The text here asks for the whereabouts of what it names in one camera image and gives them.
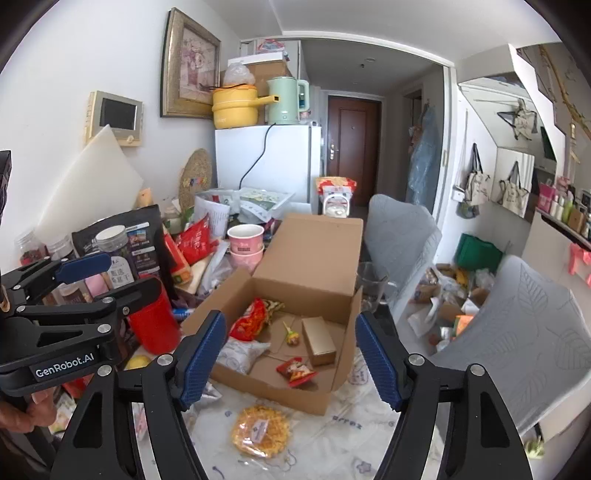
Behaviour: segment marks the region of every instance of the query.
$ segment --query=mint green kettle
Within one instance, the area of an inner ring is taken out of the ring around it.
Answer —
[[[300,112],[310,109],[310,84],[293,77],[267,80],[269,95],[278,95],[279,102],[269,105],[269,125],[299,125]],[[304,105],[300,107],[300,94]]]

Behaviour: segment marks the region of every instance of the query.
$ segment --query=white tablecloth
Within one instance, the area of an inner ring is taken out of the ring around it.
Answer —
[[[380,400],[359,349],[348,381],[333,394],[323,417],[285,408],[222,384],[214,382],[213,385],[222,393],[222,398],[196,409],[190,431],[193,445],[211,480],[372,479],[399,416]],[[237,450],[230,440],[238,414],[255,403],[277,408],[290,419],[288,447],[275,458],[253,458]],[[139,452],[146,479],[158,480],[160,476],[148,435],[139,442]],[[435,428],[424,480],[437,478],[442,452],[443,444]]]

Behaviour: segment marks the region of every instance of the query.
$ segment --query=white refrigerator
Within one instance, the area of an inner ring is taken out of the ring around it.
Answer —
[[[216,130],[217,183],[220,188],[242,187],[293,193],[292,202],[310,203],[318,210],[315,179],[320,176],[320,127],[269,125]]]

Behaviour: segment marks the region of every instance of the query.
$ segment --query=human hand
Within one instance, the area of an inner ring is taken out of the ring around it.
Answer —
[[[53,403],[53,388],[35,392],[33,402],[23,412],[0,401],[0,428],[14,433],[32,432],[36,426],[48,427],[56,420],[56,406]]]

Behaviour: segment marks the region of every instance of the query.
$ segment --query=door handle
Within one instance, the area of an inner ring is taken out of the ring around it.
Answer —
[[[334,160],[335,159],[335,152],[338,152],[339,150],[335,149],[335,144],[331,144],[330,145],[330,159]]]

